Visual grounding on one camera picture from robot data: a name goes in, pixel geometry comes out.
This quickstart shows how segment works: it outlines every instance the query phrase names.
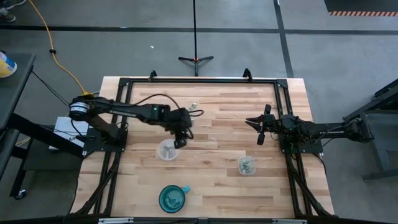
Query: yellow extension cord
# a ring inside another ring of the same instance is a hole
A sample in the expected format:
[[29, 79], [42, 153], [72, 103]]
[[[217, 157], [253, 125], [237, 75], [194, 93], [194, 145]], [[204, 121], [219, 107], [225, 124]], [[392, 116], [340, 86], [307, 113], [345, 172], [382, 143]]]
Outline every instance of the yellow extension cord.
[[[44, 20], [42, 14], [41, 14], [40, 11], [36, 8], [36, 6], [35, 6], [35, 4], [32, 2], [32, 0], [29, 0], [29, 2], [30, 2], [30, 4], [33, 6], [33, 8], [34, 8], [35, 11], [37, 12], [37, 14], [40, 16], [41, 20], [43, 21], [44, 26], [45, 26], [45, 29], [47, 30], [47, 33], [49, 34], [51, 49], [54, 50], [54, 45], [53, 45], [53, 42], [52, 42], [51, 33], [50, 33], [50, 30], [49, 30], [49, 27], [47, 26], [47, 23], [45, 22], [45, 20]], [[89, 94], [91, 94], [91, 93], [87, 92], [87, 91], [83, 88], [83, 86], [80, 84], [79, 80], [76, 78], [76, 76], [74, 76], [74, 75], [72, 74], [72, 72], [69, 72], [65, 67], [63, 67], [62, 65], [59, 64], [59, 62], [58, 62], [58, 60], [57, 60], [57, 57], [55, 56], [55, 53], [51, 53], [51, 54], [52, 54], [52, 58], [54, 58], [54, 61], [55, 61], [55, 63], [58, 65], [58, 67], [60, 67], [62, 70], [64, 70], [66, 73], [68, 73], [71, 77], [73, 77], [73, 78], [75, 79], [75, 81], [76, 81], [77, 84], [79, 85], [79, 87], [80, 87], [80, 89], [81, 89], [83, 95], [89, 95]], [[16, 145], [17, 145], [17, 146], [21, 146], [21, 145], [25, 144], [26, 142], [28, 142], [29, 140], [30, 140], [30, 138], [26, 138], [26, 139], [24, 139], [24, 140], [22, 140], [22, 141], [20, 141], [20, 142], [17, 142]]]

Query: light stand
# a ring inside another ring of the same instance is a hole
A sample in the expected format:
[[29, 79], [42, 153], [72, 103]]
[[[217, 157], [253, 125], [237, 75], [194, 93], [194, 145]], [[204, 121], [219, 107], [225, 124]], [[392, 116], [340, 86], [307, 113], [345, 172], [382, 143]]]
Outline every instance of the light stand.
[[178, 57], [179, 60], [185, 60], [188, 62], [192, 62], [195, 66], [195, 76], [199, 76], [199, 63], [204, 60], [213, 59], [213, 56], [198, 58], [198, 49], [197, 49], [197, 13], [196, 13], [196, 0], [193, 0], [193, 35], [195, 39], [195, 58], [186, 58], [186, 57]]

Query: green bowl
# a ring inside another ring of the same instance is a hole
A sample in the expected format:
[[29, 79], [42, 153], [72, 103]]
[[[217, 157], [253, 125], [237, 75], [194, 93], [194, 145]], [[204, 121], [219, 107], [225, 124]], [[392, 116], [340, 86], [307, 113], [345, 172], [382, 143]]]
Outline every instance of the green bowl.
[[167, 213], [176, 213], [184, 206], [184, 191], [176, 185], [165, 187], [159, 195], [159, 205]]

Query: caster wheel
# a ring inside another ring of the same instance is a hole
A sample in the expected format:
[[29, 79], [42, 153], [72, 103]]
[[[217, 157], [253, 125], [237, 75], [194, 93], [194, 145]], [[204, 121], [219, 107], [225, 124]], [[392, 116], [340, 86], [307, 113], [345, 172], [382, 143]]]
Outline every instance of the caster wheel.
[[26, 196], [26, 190], [20, 190], [18, 196], [15, 196], [15, 200], [20, 200]]

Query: butcher block tabletop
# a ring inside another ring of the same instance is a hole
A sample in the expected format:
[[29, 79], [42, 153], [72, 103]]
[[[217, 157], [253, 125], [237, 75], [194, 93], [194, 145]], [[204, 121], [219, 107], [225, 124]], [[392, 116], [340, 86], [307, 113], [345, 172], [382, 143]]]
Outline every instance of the butcher block tabletop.
[[[100, 96], [115, 99], [119, 78], [104, 77]], [[287, 82], [294, 115], [312, 120], [304, 80], [290, 78]], [[262, 114], [266, 104], [272, 106], [271, 113], [277, 116], [273, 85], [134, 83], [130, 103], [155, 93], [171, 96], [180, 107], [189, 108], [196, 103], [196, 110], [205, 113], [194, 118], [194, 139], [188, 140], [187, 146], [173, 161], [163, 161], [156, 153], [160, 142], [174, 138], [169, 132], [160, 126], [127, 119], [129, 134], [119, 166], [112, 217], [294, 217], [286, 162], [280, 152], [278, 136], [266, 133], [264, 145], [258, 146], [257, 133], [245, 123], [246, 118]], [[285, 107], [283, 94], [281, 99]], [[163, 96], [153, 97], [145, 103], [162, 103], [170, 105], [172, 110], [176, 108]], [[101, 117], [111, 122], [110, 114]], [[255, 158], [257, 171], [254, 175], [239, 173], [238, 159], [242, 156]], [[83, 161], [72, 212], [81, 208], [98, 186], [103, 157], [103, 152], [94, 152]], [[322, 163], [312, 154], [302, 157], [309, 189], [323, 207], [333, 213]], [[165, 213], [159, 206], [159, 194], [168, 185], [189, 185], [191, 188], [184, 207], [173, 214]], [[297, 189], [300, 208], [305, 211], [302, 192], [298, 186]]]

